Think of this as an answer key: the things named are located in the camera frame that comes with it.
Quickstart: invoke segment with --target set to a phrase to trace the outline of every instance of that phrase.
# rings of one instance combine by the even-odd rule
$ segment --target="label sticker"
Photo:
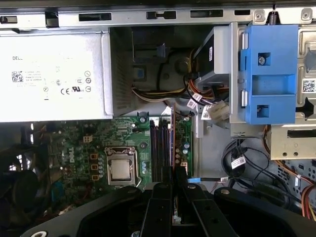
[[[187,103],[187,107],[194,109],[196,107],[197,103],[193,100],[190,99],[189,102]]]
[[[205,105],[202,111],[202,116],[201,116],[201,120],[212,120],[208,110],[212,107],[213,105]]]
[[[316,92],[316,79],[304,79],[302,92],[315,93]]]
[[[213,60],[213,46],[211,46],[209,48],[209,55],[208,55],[208,57],[209,57],[209,61]]]
[[[195,98],[195,100],[200,101],[203,96],[201,96],[200,94],[194,93],[192,97]]]
[[[219,183],[226,183],[229,180],[229,177],[222,177]]]
[[[246,164],[246,159],[245,157],[239,157],[238,159],[235,159],[232,162],[232,169],[236,169],[238,166],[241,166],[243,164]]]
[[[193,96],[192,96],[196,101],[200,101],[202,99],[203,96],[201,96],[200,94],[198,93],[194,93]],[[193,99],[190,99],[187,103],[187,107],[191,108],[191,109],[194,109],[198,104],[193,100]]]
[[[164,111],[161,113],[161,115],[171,115],[171,108],[167,106]]]

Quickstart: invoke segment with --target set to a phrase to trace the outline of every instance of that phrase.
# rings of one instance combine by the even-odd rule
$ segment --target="motherboard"
[[[169,157],[166,117],[126,117],[113,120],[55,122],[49,136],[51,170],[60,179],[52,184],[53,203],[82,205],[122,186],[141,190],[157,179],[160,159]],[[164,136],[152,140],[154,130]],[[192,176],[191,120],[176,120],[175,164]],[[156,144],[164,144],[164,152]]]

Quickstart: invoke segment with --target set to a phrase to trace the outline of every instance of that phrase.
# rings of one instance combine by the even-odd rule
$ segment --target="barcode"
[[[316,80],[303,80],[303,92],[316,92]]]
[[[23,74],[22,71],[14,71],[12,72],[12,81],[13,82],[23,82]]]

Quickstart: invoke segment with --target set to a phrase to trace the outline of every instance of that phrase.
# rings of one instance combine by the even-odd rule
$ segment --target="green circuit board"
[[[191,120],[176,121],[176,163],[186,168],[188,178],[193,175],[193,146],[192,146],[192,122]]]
[[[152,181],[149,120],[122,117],[56,122],[55,131],[49,134],[49,156],[53,166],[61,169],[62,176],[52,185],[52,201],[81,205],[120,188],[120,185],[109,184],[109,156],[105,148],[135,149],[134,165],[137,167],[134,168],[138,170],[138,177],[131,185],[143,190]],[[175,145],[180,156],[176,165],[186,166],[188,177],[191,177],[191,120],[180,118],[176,121]]]

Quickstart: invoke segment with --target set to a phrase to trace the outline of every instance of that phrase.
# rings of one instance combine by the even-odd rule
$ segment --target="metal socket bracket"
[[[316,124],[296,113],[295,124],[271,126],[271,159],[314,159]]]

